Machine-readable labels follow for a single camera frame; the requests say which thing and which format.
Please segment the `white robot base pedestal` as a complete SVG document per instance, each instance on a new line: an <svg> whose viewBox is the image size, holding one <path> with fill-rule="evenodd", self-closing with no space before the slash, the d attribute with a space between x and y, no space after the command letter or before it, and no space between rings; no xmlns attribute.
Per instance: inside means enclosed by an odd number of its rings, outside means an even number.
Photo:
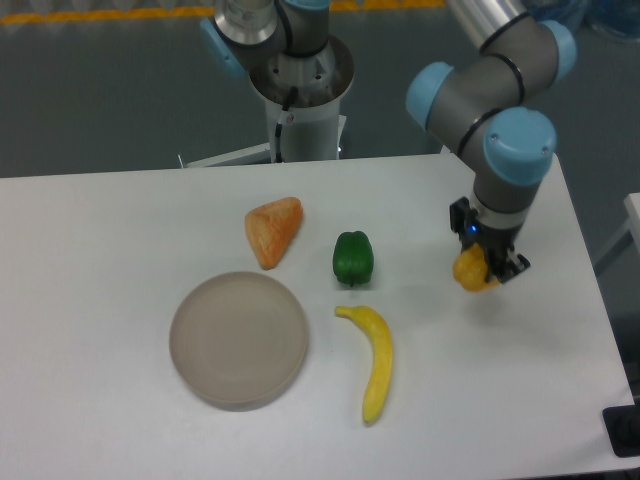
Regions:
<svg viewBox="0 0 640 480"><path fill-rule="evenodd" d="M331 35L309 57L278 54L249 73L263 101L268 141L186 163L186 168L334 160L346 117L341 100L354 78L348 47Z"/></svg>

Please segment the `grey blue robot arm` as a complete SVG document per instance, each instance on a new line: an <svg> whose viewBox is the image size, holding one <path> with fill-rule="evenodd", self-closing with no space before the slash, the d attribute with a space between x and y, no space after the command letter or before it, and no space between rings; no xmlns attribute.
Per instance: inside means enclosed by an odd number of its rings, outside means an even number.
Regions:
<svg viewBox="0 0 640 480"><path fill-rule="evenodd" d="M412 80L405 107L474 173L470 195L450 205L461 252L456 281L481 291L529 267L515 249L557 144L525 101L564 78L576 61L572 33L533 19L519 1L452 1L449 10L479 51L464 71L435 62ZM338 156L339 107L354 63L329 32L326 1L219 1L200 25L219 65L247 75L265 105L275 163Z"/></svg>

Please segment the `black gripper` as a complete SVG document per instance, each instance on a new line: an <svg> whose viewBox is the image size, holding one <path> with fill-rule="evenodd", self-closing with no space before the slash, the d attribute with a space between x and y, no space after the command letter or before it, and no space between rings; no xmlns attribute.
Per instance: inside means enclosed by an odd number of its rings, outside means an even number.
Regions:
<svg viewBox="0 0 640 480"><path fill-rule="evenodd" d="M489 278L505 284L530 268L530 261L515 250L523 224L492 227L482 220L467 197L449 206L451 231L460 234L461 250L478 245L489 260Z"/></svg>

